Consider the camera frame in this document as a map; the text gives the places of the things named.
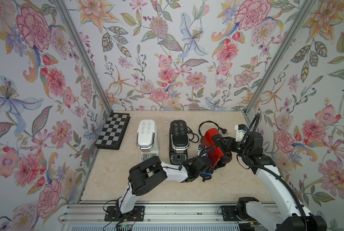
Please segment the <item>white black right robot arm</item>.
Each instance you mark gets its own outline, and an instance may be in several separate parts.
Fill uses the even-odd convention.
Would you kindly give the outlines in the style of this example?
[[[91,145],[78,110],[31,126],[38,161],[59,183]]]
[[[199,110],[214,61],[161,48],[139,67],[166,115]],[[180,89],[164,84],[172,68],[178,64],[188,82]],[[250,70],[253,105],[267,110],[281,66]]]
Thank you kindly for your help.
[[[267,209],[254,197],[239,198],[235,213],[238,219],[256,220],[268,231],[325,231],[326,221],[314,215],[296,196],[278,172],[274,161],[263,154],[263,138],[257,132],[246,133],[239,141],[222,138],[223,152],[236,153],[262,181],[274,199],[280,214]]]

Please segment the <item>red coffee machine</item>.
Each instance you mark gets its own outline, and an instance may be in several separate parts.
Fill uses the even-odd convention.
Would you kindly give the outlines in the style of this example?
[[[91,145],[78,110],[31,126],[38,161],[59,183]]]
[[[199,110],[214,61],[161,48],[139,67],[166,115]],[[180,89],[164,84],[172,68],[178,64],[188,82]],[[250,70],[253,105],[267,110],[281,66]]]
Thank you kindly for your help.
[[[213,147],[212,150],[207,152],[207,157],[213,168],[224,167],[232,160],[232,154],[226,148],[223,136],[216,128],[206,131],[201,144],[206,147]]]

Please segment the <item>blue microfiber cloth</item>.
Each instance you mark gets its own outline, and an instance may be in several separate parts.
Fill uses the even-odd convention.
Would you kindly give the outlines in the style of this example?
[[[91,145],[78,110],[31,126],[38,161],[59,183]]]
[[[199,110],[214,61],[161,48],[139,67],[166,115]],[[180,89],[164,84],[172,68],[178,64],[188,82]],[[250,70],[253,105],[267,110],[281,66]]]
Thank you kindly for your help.
[[[214,172],[214,170],[212,169],[211,161],[207,155],[203,155],[201,157],[201,161],[203,163],[203,167],[200,175],[201,177],[209,180],[211,179],[211,176]]]

